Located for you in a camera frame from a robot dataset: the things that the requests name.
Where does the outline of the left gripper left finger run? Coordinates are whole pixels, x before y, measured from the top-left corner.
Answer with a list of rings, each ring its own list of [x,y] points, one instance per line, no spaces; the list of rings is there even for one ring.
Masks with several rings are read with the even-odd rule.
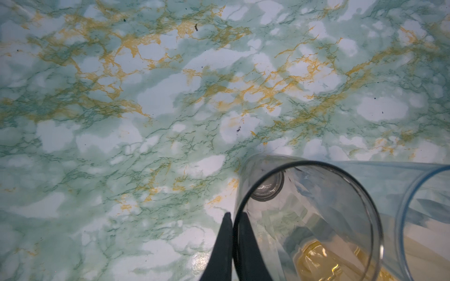
[[[216,242],[200,281],[231,281],[233,254],[233,222],[226,213],[221,222]]]

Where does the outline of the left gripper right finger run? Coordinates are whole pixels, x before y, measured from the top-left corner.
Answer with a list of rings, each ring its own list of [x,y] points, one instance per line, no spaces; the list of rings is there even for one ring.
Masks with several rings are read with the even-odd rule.
[[[250,219],[242,212],[237,226],[237,273],[240,281],[271,281]]]

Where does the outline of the tall grey glass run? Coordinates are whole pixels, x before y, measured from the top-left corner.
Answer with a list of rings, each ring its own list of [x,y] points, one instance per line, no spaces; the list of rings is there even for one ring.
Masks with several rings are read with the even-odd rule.
[[[282,155],[254,155],[242,163],[234,211],[233,259],[237,270],[237,226],[247,213],[272,281],[301,281],[293,258],[307,243],[358,263],[350,244],[368,255],[360,281],[377,279],[383,257],[380,216],[366,189],[329,163]]]

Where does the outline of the tall pale blue glass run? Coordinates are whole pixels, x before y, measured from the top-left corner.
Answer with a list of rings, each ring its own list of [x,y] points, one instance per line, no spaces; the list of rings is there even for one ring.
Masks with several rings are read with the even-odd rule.
[[[450,167],[338,162],[369,193],[384,231],[383,269],[398,281],[450,278]]]

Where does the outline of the tall amber glass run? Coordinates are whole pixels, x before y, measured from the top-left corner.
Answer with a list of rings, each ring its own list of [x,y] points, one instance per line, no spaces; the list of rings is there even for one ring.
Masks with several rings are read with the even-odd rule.
[[[318,240],[313,240],[298,250],[293,262],[302,281],[359,281],[363,272],[358,266],[367,264],[368,255],[355,244],[350,244],[349,252],[358,263],[344,260]]]

